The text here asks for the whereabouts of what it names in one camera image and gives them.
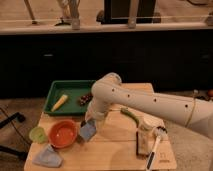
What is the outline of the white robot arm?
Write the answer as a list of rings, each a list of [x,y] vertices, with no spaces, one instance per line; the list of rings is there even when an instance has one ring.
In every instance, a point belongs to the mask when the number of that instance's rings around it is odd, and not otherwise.
[[[85,119],[103,119],[112,104],[124,105],[210,136],[213,134],[213,102],[192,97],[131,90],[122,86],[117,73],[108,73],[91,88],[93,95]]]

